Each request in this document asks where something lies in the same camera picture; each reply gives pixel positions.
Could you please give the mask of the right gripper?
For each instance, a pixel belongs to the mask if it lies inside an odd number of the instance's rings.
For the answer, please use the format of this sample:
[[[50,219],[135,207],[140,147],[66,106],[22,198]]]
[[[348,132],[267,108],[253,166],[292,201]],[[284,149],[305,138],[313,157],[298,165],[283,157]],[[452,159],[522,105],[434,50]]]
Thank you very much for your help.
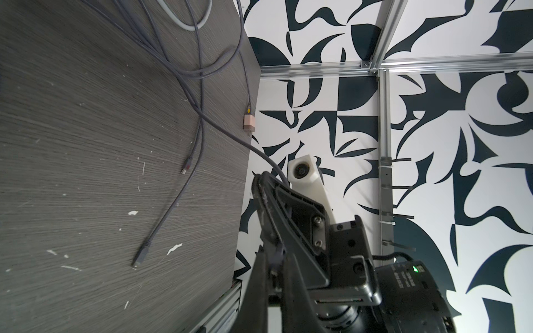
[[[332,223],[326,206],[269,172],[254,176],[261,238],[294,255],[315,308],[376,306],[381,293],[360,216]]]

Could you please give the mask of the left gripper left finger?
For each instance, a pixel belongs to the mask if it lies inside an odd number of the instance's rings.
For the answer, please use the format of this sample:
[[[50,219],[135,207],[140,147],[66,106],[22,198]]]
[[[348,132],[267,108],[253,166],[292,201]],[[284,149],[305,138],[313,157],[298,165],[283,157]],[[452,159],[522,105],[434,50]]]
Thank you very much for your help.
[[[239,314],[231,332],[268,332],[269,265],[264,253],[258,253]]]

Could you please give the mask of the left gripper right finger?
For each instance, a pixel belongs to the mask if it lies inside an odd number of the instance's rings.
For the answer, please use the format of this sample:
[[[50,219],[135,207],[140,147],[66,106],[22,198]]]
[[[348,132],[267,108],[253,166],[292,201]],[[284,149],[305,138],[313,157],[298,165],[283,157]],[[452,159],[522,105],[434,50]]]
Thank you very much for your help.
[[[294,255],[288,255],[283,264],[283,291],[280,307],[283,332],[324,332],[316,317]]]

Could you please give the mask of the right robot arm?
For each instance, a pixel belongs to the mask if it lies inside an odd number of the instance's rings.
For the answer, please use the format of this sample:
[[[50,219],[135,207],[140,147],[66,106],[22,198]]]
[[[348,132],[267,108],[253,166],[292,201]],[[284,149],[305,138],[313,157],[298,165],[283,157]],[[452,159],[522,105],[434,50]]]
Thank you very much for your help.
[[[270,307],[280,309],[283,332],[456,330],[426,265],[402,252],[372,254],[360,216],[333,223],[324,200],[268,172],[251,191],[263,247],[243,308],[258,319],[240,319],[235,330],[266,332]]]

